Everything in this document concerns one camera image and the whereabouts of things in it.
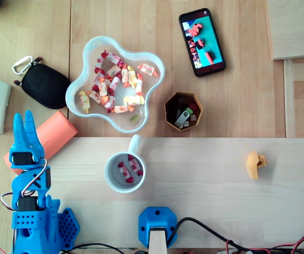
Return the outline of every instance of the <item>orange cylinder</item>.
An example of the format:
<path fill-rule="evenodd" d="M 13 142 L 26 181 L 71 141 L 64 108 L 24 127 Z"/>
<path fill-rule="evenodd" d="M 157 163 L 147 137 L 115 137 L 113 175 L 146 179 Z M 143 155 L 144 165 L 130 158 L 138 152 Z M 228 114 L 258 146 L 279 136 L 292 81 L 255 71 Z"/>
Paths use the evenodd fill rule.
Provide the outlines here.
<path fill-rule="evenodd" d="M 75 134 L 77 129 L 58 111 L 46 122 L 37 128 L 37 135 L 41 145 L 44 147 L 45 158 L 48 160 L 56 154 Z M 11 168 L 8 160 L 9 153 L 4 155 L 6 164 Z M 13 172 L 19 175 L 23 170 L 20 168 L 11 168 Z"/>

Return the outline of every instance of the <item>wooden container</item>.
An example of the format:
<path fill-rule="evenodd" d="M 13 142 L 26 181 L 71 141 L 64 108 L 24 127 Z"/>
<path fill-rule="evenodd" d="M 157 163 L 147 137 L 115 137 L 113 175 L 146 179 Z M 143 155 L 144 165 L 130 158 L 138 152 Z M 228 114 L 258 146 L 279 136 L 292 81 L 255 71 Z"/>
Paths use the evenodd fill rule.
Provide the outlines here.
<path fill-rule="evenodd" d="M 174 125 L 175 121 L 177 120 L 177 111 L 180 110 L 182 113 L 187 107 L 193 108 L 193 104 L 195 104 L 196 107 L 196 110 L 193 111 L 193 115 L 196 116 L 196 121 L 191 121 L 191 118 L 189 117 L 188 121 L 190 123 L 190 126 L 184 126 L 179 129 L 177 126 Z M 165 102 L 164 108 L 166 123 L 168 123 L 170 126 L 172 126 L 178 131 L 185 131 L 197 126 L 203 113 L 203 106 L 198 100 L 198 97 L 192 93 L 176 92 L 170 99 L 167 100 L 167 102 Z"/>

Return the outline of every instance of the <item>white carabiner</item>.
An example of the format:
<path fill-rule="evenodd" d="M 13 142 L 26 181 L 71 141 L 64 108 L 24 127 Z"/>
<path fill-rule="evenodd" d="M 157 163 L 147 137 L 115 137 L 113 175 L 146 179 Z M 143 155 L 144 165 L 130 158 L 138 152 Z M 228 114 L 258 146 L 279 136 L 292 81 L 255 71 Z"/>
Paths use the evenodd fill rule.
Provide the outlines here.
<path fill-rule="evenodd" d="M 26 60 L 31 59 L 30 62 L 20 71 L 20 72 L 16 72 L 15 67 L 17 67 L 18 65 L 22 64 L 23 62 L 25 62 Z M 16 62 L 13 66 L 12 66 L 12 70 L 15 74 L 20 75 L 23 74 L 24 71 L 27 70 L 27 68 L 29 68 L 32 65 L 33 62 L 33 58 L 31 56 L 27 56 L 24 57 L 22 59 L 20 59 L 18 62 Z"/>

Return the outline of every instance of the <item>blue base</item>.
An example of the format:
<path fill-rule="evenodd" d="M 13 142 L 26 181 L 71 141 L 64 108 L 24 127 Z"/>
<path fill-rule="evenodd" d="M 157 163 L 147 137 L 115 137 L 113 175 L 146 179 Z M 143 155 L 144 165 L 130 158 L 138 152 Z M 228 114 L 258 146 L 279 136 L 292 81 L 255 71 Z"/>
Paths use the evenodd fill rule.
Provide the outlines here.
<path fill-rule="evenodd" d="M 168 207 L 148 207 L 139 216 L 139 240 L 146 247 L 149 247 L 149 235 L 151 228 L 164 228 L 166 232 L 166 240 L 172 234 L 177 225 L 177 216 Z"/>

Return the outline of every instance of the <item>blue 3d printed part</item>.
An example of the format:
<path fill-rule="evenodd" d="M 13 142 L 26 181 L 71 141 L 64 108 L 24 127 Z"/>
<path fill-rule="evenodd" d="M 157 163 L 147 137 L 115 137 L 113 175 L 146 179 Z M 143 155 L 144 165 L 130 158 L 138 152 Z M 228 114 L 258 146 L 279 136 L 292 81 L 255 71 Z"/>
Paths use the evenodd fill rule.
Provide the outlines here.
<path fill-rule="evenodd" d="M 148 207 L 139 215 L 139 240 L 149 248 L 149 235 L 152 228 L 164 229 L 166 232 L 166 240 L 172 234 L 177 225 L 177 216 L 168 207 Z M 177 239 L 174 236 L 170 247 Z"/>
<path fill-rule="evenodd" d="M 51 187 L 50 167 L 35 130 L 30 111 L 14 116 L 14 145 L 10 149 L 13 168 L 24 170 L 12 182 L 12 228 L 14 254 L 59 254 L 74 247 L 80 226 L 70 208 L 58 213 L 60 200 L 46 196 Z"/>

